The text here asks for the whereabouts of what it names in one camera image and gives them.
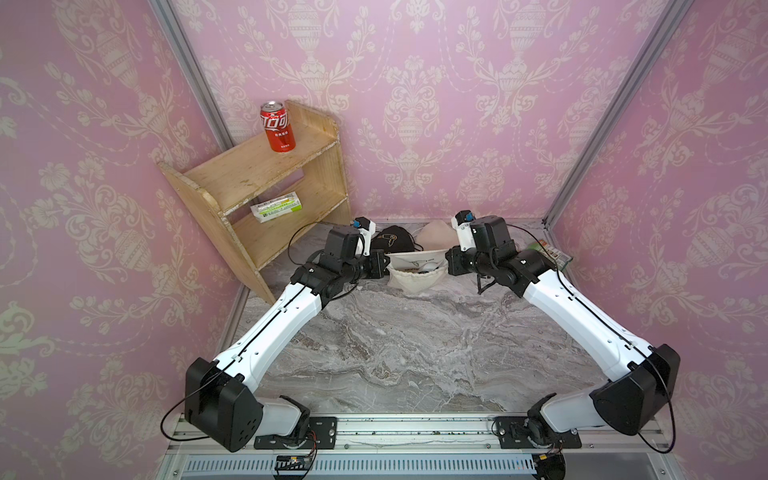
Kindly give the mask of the white hair dryer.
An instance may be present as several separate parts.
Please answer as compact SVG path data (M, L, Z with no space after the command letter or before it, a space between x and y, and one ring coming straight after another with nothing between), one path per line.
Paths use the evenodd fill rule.
M438 269L439 267L440 267L440 263L439 262L427 262L427 263L424 263L419 268L419 271L420 272L431 272L431 271L434 271L434 270Z

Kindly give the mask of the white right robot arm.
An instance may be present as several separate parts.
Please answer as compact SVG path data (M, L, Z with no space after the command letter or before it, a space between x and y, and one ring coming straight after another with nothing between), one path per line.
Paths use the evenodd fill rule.
M520 250L507 222L463 210L451 220L458 245L446 254L452 276L511 290L554 320L596 362L606 381L568 395L549 395L527 413L531 441L553 445L561 434L607 426L635 436L663 408L670 407L680 366L669 345L653 346L621 326L581 294L546 252Z

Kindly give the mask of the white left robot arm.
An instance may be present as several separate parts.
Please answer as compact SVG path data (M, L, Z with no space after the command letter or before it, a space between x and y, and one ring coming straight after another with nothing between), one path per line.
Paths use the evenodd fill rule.
M344 290L362 279L380 279L387 255L371 246L376 226L365 217L336 225L325 246L293 272L270 309L213 360L187 369L184 418L230 452L253 438L279 437L301 445L309 435L310 410L287 396L259 398L267 370L300 329Z

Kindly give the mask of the beige hair dryer bag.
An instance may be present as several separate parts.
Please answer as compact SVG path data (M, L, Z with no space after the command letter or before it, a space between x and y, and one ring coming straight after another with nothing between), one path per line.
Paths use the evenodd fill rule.
M424 251L448 250L459 244L454 228L442 220L426 224L416 234L415 241Z

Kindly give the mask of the black drawstring bag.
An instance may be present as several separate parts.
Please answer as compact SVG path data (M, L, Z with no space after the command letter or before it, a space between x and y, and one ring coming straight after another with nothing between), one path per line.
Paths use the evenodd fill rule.
M420 247L408 230L401 226L392 225L384 228L373 237L371 249L392 254L416 252Z

